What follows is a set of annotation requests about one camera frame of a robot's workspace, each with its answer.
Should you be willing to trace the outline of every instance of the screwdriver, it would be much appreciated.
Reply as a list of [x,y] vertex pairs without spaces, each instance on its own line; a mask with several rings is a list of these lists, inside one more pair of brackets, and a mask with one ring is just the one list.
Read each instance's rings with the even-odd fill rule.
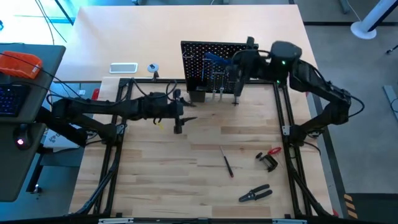
[[223,147],[220,146],[220,149],[221,149],[221,153],[223,153],[224,160],[225,160],[226,166],[227,166],[228,171],[229,171],[229,175],[230,175],[231,177],[234,177],[234,173],[232,172],[231,166],[229,166],[229,162],[228,162],[228,160],[226,159],[226,156],[225,156],[225,154],[224,154]]

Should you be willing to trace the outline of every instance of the red object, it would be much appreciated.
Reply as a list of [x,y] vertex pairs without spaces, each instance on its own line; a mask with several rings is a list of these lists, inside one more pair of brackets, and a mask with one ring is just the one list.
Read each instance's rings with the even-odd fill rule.
[[333,209],[333,215],[338,217],[338,213],[336,212],[336,210]]
[[275,148],[271,149],[270,151],[268,151],[268,155],[277,154],[277,153],[279,153],[281,150],[282,150],[281,147],[275,147]]
[[97,100],[98,99],[98,95],[100,94],[100,89],[97,88],[94,90],[93,96],[91,96],[92,100]]
[[0,55],[0,72],[13,77],[34,79],[42,65],[43,61],[32,54],[7,50]]

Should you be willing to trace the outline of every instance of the keyboard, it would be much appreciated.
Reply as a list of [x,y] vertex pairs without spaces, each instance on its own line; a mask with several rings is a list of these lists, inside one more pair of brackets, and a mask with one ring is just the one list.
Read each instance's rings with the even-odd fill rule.
[[18,117],[30,86],[0,84],[0,116]]

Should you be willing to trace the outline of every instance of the desk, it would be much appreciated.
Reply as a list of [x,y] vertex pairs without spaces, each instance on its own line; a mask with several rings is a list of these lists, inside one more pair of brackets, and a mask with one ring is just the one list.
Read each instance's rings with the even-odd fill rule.
[[122,76],[151,77],[147,66],[157,63],[161,78],[184,78],[181,40],[246,43],[248,36],[263,50],[292,42],[315,65],[296,5],[90,6],[78,12],[57,77],[100,82],[112,76],[111,63],[137,62],[137,73]]
[[[0,45],[0,52],[5,50],[34,54],[43,61],[43,69],[54,74],[60,64],[65,47],[32,44]],[[0,74],[0,83],[23,81],[50,88],[52,80],[53,77],[44,72],[40,72],[34,80]],[[16,147],[12,132],[21,123],[30,124],[35,121],[46,93],[47,91],[43,88],[31,86],[19,116],[16,118],[0,117],[0,202],[12,202],[17,198],[42,139],[45,125],[31,124],[32,146],[27,150],[19,150]]]
[[[118,83],[119,78],[104,78],[99,100],[114,100]],[[140,87],[147,93],[165,91],[160,83],[142,83]],[[185,84],[178,87],[189,99]],[[140,96],[133,87],[132,98]],[[296,122],[308,120],[305,94],[292,90],[290,100]],[[163,130],[150,120],[128,122],[112,213],[151,218],[282,218],[286,213],[293,214],[284,155],[276,157],[279,166],[270,173],[254,158],[258,152],[282,145],[272,86],[246,85],[240,104],[233,106],[232,101],[232,95],[224,95],[221,103],[197,103],[196,108],[185,108],[183,117],[198,119],[185,124],[182,134],[173,134],[171,119],[162,121]],[[111,121],[106,115],[95,118],[103,123]],[[233,179],[219,145],[234,170]],[[101,144],[86,147],[71,212],[77,211],[97,187],[104,149]],[[318,151],[305,146],[301,155],[309,189],[331,212]],[[240,196],[262,184],[271,186],[274,193],[269,198],[238,202]],[[303,211],[302,197],[298,197]]]

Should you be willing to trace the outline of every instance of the floor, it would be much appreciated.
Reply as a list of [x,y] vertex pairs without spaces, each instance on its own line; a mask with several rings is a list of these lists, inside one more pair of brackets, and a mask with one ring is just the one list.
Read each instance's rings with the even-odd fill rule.
[[[80,6],[86,5],[132,5],[130,0],[76,0],[61,1],[66,11],[75,17]],[[230,4],[288,4],[289,0],[230,0]],[[295,0],[305,22],[354,22],[355,13],[341,12],[338,0]],[[357,15],[363,19],[369,10],[376,5],[377,0],[350,0]],[[63,14],[52,0],[42,0],[47,14],[55,21],[63,19]],[[147,5],[186,4],[183,0],[147,0]],[[210,1],[189,1],[189,4],[209,4]],[[34,1],[3,0],[0,3],[0,19],[4,29],[0,31],[0,42],[25,42],[29,44],[52,44],[50,32]],[[386,21],[398,22],[398,10],[395,10]],[[71,25],[56,23],[55,27],[68,40]],[[337,86],[347,89],[352,95],[362,99],[366,105],[363,113],[350,119],[341,126],[330,126],[330,134],[335,148],[336,159],[347,193],[392,193],[398,194],[398,167],[394,164],[398,158],[396,150],[398,122],[392,113],[389,102],[382,90],[383,85],[392,85],[398,93],[398,52],[386,55],[385,51],[398,44],[398,27],[378,27],[377,37],[373,40],[357,39],[349,27],[306,26],[308,38],[312,45],[318,67],[327,80],[332,80]],[[65,42],[53,30],[55,44],[65,45]],[[85,83],[80,86],[73,84],[74,90],[86,90],[90,97],[98,83]],[[53,91],[65,93],[60,84],[52,86]],[[308,103],[312,115],[315,109],[311,97]],[[358,110],[359,105],[353,102],[351,113]],[[330,163],[322,145],[322,161],[326,181],[328,182],[332,205],[338,213],[341,208],[338,203],[335,183],[331,175]],[[13,203],[0,203],[0,220],[23,218],[38,218],[63,215],[68,212],[73,188],[78,173],[77,165],[81,159],[82,150],[70,154],[57,155],[44,162],[44,168],[39,184],[44,188],[41,195],[31,195],[21,192]],[[58,157],[68,162],[60,167]]]

